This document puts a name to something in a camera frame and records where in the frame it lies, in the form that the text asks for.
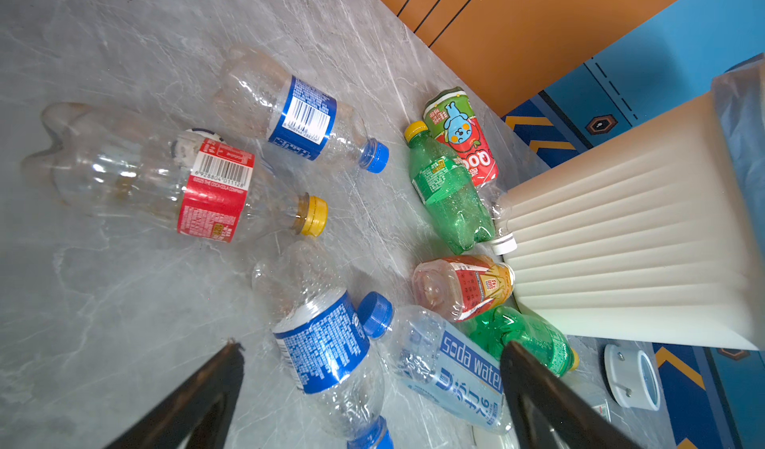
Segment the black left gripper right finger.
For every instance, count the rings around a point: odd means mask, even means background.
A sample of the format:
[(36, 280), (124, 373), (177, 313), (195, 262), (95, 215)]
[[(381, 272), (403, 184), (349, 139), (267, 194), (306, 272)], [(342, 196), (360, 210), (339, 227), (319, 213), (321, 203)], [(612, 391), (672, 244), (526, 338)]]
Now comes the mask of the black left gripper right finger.
[(595, 413), (520, 343), (504, 347), (503, 390), (522, 448), (636, 448), (637, 444)]

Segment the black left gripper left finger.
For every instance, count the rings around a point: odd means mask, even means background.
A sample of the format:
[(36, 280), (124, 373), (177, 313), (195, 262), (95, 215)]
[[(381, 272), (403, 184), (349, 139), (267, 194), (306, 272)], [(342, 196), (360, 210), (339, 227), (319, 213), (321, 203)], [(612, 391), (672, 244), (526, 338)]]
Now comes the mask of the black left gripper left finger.
[(108, 446), (222, 448), (244, 379), (243, 347), (226, 345)]

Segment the clear cola bottle yellow cap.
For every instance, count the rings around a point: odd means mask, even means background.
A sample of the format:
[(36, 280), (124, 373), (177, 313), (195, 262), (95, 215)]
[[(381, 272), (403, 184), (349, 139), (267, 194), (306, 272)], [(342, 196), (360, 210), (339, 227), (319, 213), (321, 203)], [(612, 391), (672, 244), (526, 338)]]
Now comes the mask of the clear cola bottle yellow cap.
[(55, 102), (41, 113), (51, 145), (22, 174), (89, 215), (145, 220), (229, 243), (291, 231), (318, 237), (327, 202), (279, 180), (258, 153), (202, 128), (172, 130), (124, 108)]

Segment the small clear white-label bottle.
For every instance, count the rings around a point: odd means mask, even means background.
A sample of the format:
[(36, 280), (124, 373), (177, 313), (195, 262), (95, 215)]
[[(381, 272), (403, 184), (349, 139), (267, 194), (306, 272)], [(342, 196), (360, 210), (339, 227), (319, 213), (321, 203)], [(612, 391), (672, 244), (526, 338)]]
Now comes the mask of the small clear white-label bottle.
[(595, 410), (603, 419), (612, 421), (609, 397), (601, 387), (583, 377), (577, 371), (570, 371), (561, 377), (561, 381), (572, 389), (591, 409)]

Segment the clear bottle blue label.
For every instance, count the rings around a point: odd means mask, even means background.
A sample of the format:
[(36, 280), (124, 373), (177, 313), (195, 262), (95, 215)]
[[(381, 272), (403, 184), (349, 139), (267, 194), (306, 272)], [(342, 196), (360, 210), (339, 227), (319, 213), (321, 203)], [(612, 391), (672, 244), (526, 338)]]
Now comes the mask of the clear bottle blue label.
[(319, 426), (350, 448), (390, 448), (386, 380), (335, 259), (316, 240), (287, 244), (253, 270), (271, 333)]

